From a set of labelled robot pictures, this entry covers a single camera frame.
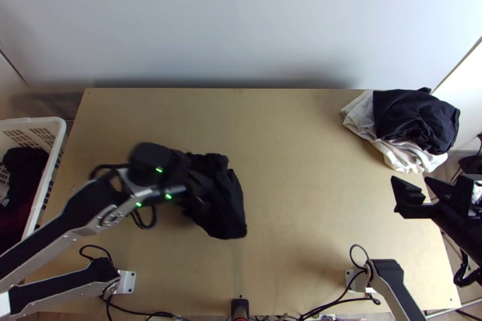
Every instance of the black cloth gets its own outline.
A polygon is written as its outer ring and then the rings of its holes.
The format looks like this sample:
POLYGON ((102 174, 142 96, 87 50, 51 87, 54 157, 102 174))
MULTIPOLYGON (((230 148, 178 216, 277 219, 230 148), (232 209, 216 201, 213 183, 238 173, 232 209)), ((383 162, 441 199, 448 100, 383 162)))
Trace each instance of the black cloth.
POLYGON ((160 176, 162 187, 186 186, 186 192, 174 194, 171 200, 184 208, 186 217, 211 237, 226 240, 246 236, 243 191, 234 170, 228 168, 228 157, 214 153, 184 153, 142 143, 137 146, 135 156, 130 156, 130 166, 137 162, 142 166, 152 159, 165 163, 160 176))
POLYGON ((383 140, 405 139, 440 155, 454 144, 460 110, 430 95, 430 89, 373 92, 375 132, 383 140))
POLYGON ((12 148, 5 153, 3 164, 10 172, 7 211, 14 211, 35 194, 49 154, 43 149, 12 148))
POLYGON ((229 159, 221 154, 191 154, 190 172, 206 176, 208 186, 199 199, 185 199, 184 215, 203 227, 211 236, 221 239, 246 236, 243 191, 236 174, 228 169, 229 159))

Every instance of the black cable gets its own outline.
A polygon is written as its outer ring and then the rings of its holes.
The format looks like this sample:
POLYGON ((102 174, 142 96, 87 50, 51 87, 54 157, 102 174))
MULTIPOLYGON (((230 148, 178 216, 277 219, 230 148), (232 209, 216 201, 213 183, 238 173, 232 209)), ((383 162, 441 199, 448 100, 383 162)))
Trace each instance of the black cable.
POLYGON ((98 166, 96 166, 91 171, 91 173, 89 175, 89 180, 94 179, 97 176, 97 173, 99 172, 99 170, 102 170, 102 169, 115 170, 115 169, 119 169, 119 168, 129 168, 129 166, 130 166, 129 163, 125 163, 125 164, 99 164, 98 166))
POLYGON ((176 316, 175 314, 172 314, 170 312, 158 311, 158 312, 154 312, 154 313, 147 313, 147 312, 128 310, 126 308, 123 308, 123 307, 120 307, 120 306, 117 306, 117 305, 113 304, 111 302, 112 296, 109 296, 107 298, 107 300, 105 300, 102 296, 99 296, 99 298, 103 302, 105 302, 105 304, 107 305, 107 317, 108 318, 110 317, 110 313, 109 313, 108 309, 109 309, 109 307, 113 307, 113 308, 116 308, 119 311, 122 311, 122 312, 125 312, 125 313, 128 313, 128 314, 132 314, 132 315, 150 316, 150 317, 153 317, 153 316, 170 317, 170 318, 173 318, 173 319, 176 318, 176 319, 182 320, 182 321, 190 321, 189 319, 187 319, 185 317, 176 316))
POLYGON ((462 311, 462 310, 455 310, 455 311, 456 311, 456 313, 461 314, 462 316, 468 317, 468 318, 470 318, 470 319, 472 319, 472 320, 482 321, 482 319, 481 319, 480 317, 471 315, 471 314, 469 314, 469 313, 467 313, 467 312, 464 312, 464 311, 462 311))
POLYGON ((132 216, 132 219, 134 220, 134 223, 140 229, 151 229, 157 224, 157 209, 154 204, 151 204, 150 206, 151 206, 151 221, 149 222, 149 224, 144 223, 138 210, 133 210, 131 212, 131 216, 132 216))
POLYGON ((105 248, 102 248, 102 247, 96 246, 96 245, 85 245, 85 246, 81 247, 81 249, 79 249, 79 254, 80 254, 82 257, 84 257, 84 258, 86 258, 86 259, 88 259, 88 260, 90 260, 90 261, 93 261, 95 258, 86 255, 86 254, 83 252, 83 250, 85 250, 85 248, 96 248, 96 249, 100 249, 101 251, 105 252, 105 254, 107 255, 107 258, 109 259, 110 264, 111 264, 112 266, 114 266, 114 262, 112 261, 112 256, 110 255, 109 251, 106 250, 105 248))
POLYGON ((109 310, 110 300, 112 300, 112 295, 108 297, 107 302, 105 303, 105 313, 107 313, 107 319, 109 321, 113 321, 112 316, 110 315, 110 310, 109 310))
POLYGON ((365 271, 366 271, 366 268, 364 268, 364 267, 360 266, 359 264, 357 264, 357 263, 355 262, 355 260, 353 259, 352 252, 353 252, 353 250, 354 250, 356 247, 360 248, 360 249, 365 253, 367 260, 370 259, 370 257, 368 257, 368 252, 366 252, 366 249, 363 248, 363 247, 360 246, 360 245, 357 245, 357 244, 355 243, 354 245, 352 245, 352 246, 350 247, 350 260, 351 260, 352 264, 355 265, 356 268, 358 268, 358 269, 360 269, 360 270, 365 270, 365 271))
POLYGON ((314 316, 315 314, 319 314, 321 313, 322 311, 326 310, 327 308, 329 307, 333 307, 335 305, 338 305, 338 304, 344 304, 345 302, 353 302, 353 301, 372 301, 375 305, 380 305, 381 302, 380 300, 378 299, 375 299, 372 295, 368 296, 368 297, 365 297, 365 298, 355 298, 355 299, 348 299, 348 300, 343 300, 341 301, 341 299, 344 297, 344 295, 346 295, 346 293, 348 292, 348 290, 350 289, 351 287, 351 284, 355 281, 355 279, 360 276, 362 273, 366 273, 367 270, 366 269, 363 269, 361 271, 359 271, 358 273, 356 273, 352 279, 350 280, 350 282, 348 283, 348 285, 346 286, 346 289, 345 291, 343 291, 343 293, 335 300, 335 301, 332 301, 330 302, 329 304, 326 304, 326 305, 322 305, 322 306, 318 306, 314 309, 312 309, 311 311, 308 311, 307 313, 304 313, 302 315, 300 315, 299 317, 299 321, 304 321, 308 318, 310 318, 311 316, 314 316))

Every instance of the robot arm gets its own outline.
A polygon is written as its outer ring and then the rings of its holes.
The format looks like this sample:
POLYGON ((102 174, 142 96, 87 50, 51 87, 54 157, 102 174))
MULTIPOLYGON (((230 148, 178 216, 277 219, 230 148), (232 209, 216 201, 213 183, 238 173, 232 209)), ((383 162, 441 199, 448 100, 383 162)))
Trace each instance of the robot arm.
POLYGON ((105 257, 92 259, 84 270, 17 284, 79 239, 115 226, 147 199, 186 191, 184 185, 160 186, 165 184, 162 170, 169 168, 171 155, 170 149, 158 147, 146 161, 142 158, 145 144, 139 145, 128 167, 85 183, 56 218, 0 256, 0 320, 17 319, 79 296, 132 292, 135 272, 119 271, 105 257), (115 177, 120 179, 121 191, 111 183, 115 177))
POLYGON ((365 263, 367 273, 360 275, 355 291, 372 288, 387 301, 396 321, 425 321, 426 318, 403 283, 404 272, 395 260, 372 260, 365 263))

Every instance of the metal bracket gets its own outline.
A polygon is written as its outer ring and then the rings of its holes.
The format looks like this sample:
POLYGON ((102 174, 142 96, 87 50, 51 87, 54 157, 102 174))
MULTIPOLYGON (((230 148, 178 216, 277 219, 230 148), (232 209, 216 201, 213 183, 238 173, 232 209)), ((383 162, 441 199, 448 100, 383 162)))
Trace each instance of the metal bracket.
MULTIPOLYGON (((353 270, 345 270, 345 281, 346 281, 347 287, 351 279, 353 278, 353 276, 356 274, 357 272, 353 270)), ((368 287, 366 283, 367 283, 366 277, 363 277, 363 275, 360 275, 357 277, 357 279, 353 281, 348 291, 353 293, 356 293, 356 292, 377 293, 377 291, 375 291, 372 287, 368 287)))
POLYGON ((125 295, 134 292, 136 273, 133 271, 119 271, 120 281, 114 295, 125 295))

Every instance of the floor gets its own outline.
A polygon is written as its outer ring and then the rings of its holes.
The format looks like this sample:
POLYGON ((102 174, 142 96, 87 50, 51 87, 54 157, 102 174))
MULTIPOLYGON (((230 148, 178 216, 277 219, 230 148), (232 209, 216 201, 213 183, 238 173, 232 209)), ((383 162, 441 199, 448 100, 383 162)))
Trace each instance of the floor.
MULTIPOLYGON (((440 166, 434 173, 430 174, 433 178, 449 181, 456 172, 458 164, 456 160, 449 160, 443 166, 440 166)), ((450 239, 445 239, 445 246, 447 254, 452 265, 452 271, 455 272, 460 267, 460 256, 458 247, 450 239)), ((459 288, 460 300, 467 302, 475 298, 482 297, 482 287, 478 284, 473 284, 469 287, 459 288)), ((482 303, 473 305, 463 309, 467 313, 471 313, 477 317, 482 317, 482 303)), ((120 311, 113 310, 111 312, 114 321, 135 321, 144 320, 144 316, 127 315, 120 311)), ((196 317, 187 316, 192 321, 225 321, 225 317, 196 317)), ((356 314, 356 315, 337 315, 340 320, 366 320, 366 321, 392 321, 393 318, 389 313, 381 314, 356 314)), ((106 320, 106 315, 79 315, 79 314, 60 314, 60 313, 37 313, 24 318, 26 321, 103 321, 106 320)), ((449 313, 433 318, 435 321, 464 321, 467 318, 457 314, 449 313)))

